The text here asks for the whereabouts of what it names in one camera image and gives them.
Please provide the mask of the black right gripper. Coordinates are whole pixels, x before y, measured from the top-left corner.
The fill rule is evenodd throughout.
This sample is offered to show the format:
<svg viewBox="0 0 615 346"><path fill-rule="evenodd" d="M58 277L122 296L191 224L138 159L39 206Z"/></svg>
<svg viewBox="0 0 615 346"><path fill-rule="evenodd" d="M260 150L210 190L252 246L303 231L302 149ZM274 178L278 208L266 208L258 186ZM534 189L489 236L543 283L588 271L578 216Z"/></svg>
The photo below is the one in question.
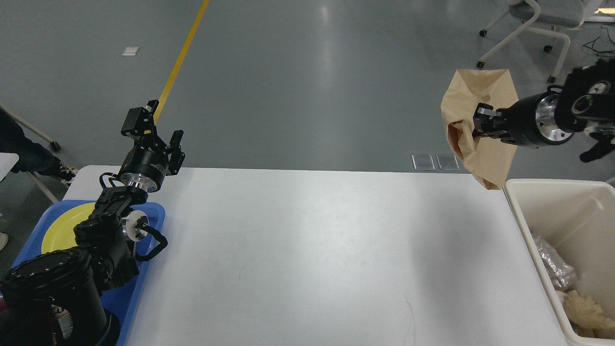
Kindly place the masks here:
<svg viewBox="0 0 615 346"><path fill-rule="evenodd" d="M573 133L556 124L555 110L560 94L547 91L525 97L509 108L494 109L478 103L472 120L473 138L490 137L505 144L538 148L566 144Z"/></svg>

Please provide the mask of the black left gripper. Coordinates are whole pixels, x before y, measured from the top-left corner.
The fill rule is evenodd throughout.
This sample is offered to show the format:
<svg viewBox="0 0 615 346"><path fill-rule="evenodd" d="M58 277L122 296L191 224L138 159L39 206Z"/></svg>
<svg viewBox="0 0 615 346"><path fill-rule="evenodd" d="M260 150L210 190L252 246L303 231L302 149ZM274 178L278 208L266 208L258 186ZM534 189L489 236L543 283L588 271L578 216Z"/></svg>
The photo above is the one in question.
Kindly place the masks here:
<svg viewBox="0 0 615 346"><path fill-rule="evenodd" d="M186 158L181 145L183 130L174 131L168 145L158 136L153 114L159 104L150 100L144 108L131 108L120 131L134 145L118 172L119 180L147 193L159 191L165 176L177 175Z"/></svg>

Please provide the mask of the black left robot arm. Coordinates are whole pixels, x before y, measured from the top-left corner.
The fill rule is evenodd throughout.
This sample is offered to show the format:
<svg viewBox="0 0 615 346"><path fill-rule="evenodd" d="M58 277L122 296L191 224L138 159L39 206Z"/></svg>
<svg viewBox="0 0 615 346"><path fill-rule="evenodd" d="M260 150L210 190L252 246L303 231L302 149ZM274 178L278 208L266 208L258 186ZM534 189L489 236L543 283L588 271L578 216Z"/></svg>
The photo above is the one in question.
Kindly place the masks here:
<svg viewBox="0 0 615 346"><path fill-rule="evenodd" d="M177 175L185 154L176 130L169 144L157 134L160 102L129 110L121 128L134 146L117 174L99 177L102 192L90 216L74 227L75 246L23 261L1 281L3 346L114 346L119 318L103 307L102 294L123 287L168 245L134 205Z"/></svg>

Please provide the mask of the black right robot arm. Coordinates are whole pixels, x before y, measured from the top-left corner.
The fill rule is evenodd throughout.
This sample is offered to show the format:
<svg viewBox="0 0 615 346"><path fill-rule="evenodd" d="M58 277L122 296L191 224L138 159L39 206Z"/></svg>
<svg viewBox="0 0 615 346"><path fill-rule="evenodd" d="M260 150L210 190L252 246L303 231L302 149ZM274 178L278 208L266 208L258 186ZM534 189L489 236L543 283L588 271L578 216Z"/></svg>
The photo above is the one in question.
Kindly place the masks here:
<svg viewBox="0 0 615 346"><path fill-rule="evenodd" d="M595 145L579 158L588 163L612 153L615 122L615 66L599 59L575 68L563 85L525 97L507 108L479 103L473 121L474 138L489 137L505 144L538 148L560 146L584 133Z"/></svg>

